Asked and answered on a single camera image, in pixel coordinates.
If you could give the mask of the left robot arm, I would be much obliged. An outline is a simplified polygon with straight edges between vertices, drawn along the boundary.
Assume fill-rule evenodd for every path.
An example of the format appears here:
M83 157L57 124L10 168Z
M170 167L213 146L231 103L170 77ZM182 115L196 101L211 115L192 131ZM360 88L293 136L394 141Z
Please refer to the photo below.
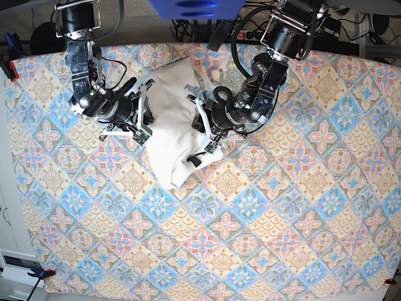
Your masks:
M241 65L236 38L242 27L257 13L270 10L271 19L260 42L266 51L254 57L251 73ZM325 18L326 7L322 1L280 1L278 5L262 6L247 14L234 30L231 53L238 70L246 77L241 89L233 94L227 87L219 86L213 98L201 102L195 99L198 115L192 126L205 134L200 154L212 154L229 131L247 136L243 130L246 122L263 126L272 116L278 101L279 89L286 81L289 61L307 57L311 50L318 22Z

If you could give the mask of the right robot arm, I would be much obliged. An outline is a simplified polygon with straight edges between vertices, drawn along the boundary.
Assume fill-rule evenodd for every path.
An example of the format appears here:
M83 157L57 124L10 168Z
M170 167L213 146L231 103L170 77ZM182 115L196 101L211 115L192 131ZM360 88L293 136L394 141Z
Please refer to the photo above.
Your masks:
M77 117L103 126L100 140L112 135L128 137L142 147L152 136L148 91L155 82L132 77L123 85L107 86L105 58L93 35L100 28L100 15L94 11L93 1L58 1L52 13L58 18L56 37L67 41L65 63L73 86L69 106Z

